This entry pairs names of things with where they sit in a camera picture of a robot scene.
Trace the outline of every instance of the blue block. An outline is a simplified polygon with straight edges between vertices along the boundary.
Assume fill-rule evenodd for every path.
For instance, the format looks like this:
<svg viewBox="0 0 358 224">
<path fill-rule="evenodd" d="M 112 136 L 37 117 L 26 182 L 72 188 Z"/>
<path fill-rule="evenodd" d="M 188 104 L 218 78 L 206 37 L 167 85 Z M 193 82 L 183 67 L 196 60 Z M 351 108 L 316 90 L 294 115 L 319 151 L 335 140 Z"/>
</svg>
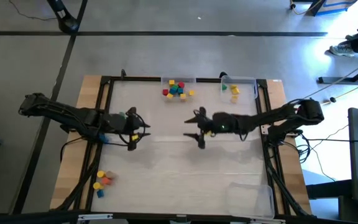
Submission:
<svg viewBox="0 0 358 224">
<path fill-rule="evenodd" d="M 98 195 L 98 198 L 104 197 L 104 192 L 103 192 L 103 190 L 98 190 L 98 191 L 96 192 L 96 194 Z"/>
<path fill-rule="evenodd" d="M 176 88 L 171 88 L 170 90 L 169 90 L 169 93 L 171 93 L 172 95 L 175 95 L 176 93 L 177 93 L 177 89 Z"/>
</svg>

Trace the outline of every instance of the red block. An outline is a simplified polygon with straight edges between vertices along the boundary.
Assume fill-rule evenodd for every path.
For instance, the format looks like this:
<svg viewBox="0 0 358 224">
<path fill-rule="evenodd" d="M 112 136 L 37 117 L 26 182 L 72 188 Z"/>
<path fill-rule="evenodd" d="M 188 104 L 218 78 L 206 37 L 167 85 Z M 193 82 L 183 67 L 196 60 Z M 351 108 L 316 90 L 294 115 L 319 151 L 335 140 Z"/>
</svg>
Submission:
<svg viewBox="0 0 358 224">
<path fill-rule="evenodd" d="M 180 88 L 184 88 L 184 87 L 185 87 L 185 84 L 184 84 L 183 82 L 180 82 L 180 83 L 178 83 L 178 86 L 179 86 Z"/>
<path fill-rule="evenodd" d="M 163 90 L 162 90 L 162 95 L 167 96 L 168 93 L 169 93 L 169 90 L 168 90 L 168 89 L 163 89 Z"/>
<path fill-rule="evenodd" d="M 111 185 L 111 180 L 107 177 L 102 178 L 102 184 L 104 185 Z"/>
</svg>

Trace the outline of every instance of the table leg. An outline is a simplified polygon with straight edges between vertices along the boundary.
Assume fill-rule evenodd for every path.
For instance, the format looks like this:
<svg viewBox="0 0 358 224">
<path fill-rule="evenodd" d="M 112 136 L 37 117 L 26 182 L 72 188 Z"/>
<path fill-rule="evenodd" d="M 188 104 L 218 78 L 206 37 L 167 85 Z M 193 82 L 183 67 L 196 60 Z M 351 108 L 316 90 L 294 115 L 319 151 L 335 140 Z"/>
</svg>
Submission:
<svg viewBox="0 0 358 224">
<path fill-rule="evenodd" d="M 331 198 L 339 196 L 352 197 L 352 180 L 340 180 L 324 184 L 307 185 L 309 199 Z"/>
</svg>

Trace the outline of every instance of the orange block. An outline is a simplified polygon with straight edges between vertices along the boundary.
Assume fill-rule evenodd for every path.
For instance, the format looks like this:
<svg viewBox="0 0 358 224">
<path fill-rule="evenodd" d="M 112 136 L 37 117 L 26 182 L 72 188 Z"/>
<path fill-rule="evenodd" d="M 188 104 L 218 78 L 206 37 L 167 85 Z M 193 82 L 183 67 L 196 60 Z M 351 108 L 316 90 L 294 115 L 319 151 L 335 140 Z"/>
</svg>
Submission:
<svg viewBox="0 0 358 224">
<path fill-rule="evenodd" d="M 102 178 L 102 184 L 104 185 L 111 185 L 111 180 L 107 177 Z"/>
</svg>

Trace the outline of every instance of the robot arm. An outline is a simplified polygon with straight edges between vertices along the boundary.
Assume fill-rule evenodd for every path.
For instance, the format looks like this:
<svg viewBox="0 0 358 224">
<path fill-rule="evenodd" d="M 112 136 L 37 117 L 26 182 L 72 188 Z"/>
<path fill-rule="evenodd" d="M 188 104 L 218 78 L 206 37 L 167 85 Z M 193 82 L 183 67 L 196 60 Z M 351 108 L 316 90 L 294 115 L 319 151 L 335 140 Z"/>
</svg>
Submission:
<svg viewBox="0 0 358 224">
<path fill-rule="evenodd" d="M 296 128 L 302 125 L 316 125 L 324 120 L 320 104 L 315 100 L 293 100 L 280 108 L 253 116 L 217 112 L 213 114 L 212 119 L 209 119 L 203 107 L 195 110 L 194 114 L 195 117 L 185 123 L 197 123 L 200 133 L 184 135 L 196 139 L 201 149 L 205 148 L 205 134 L 214 136 L 221 133 L 234 133 L 242 136 L 258 126 L 286 119 L 282 124 L 268 128 L 268 140 L 272 144 L 277 144 L 285 139 L 287 133 Z"/>
</svg>

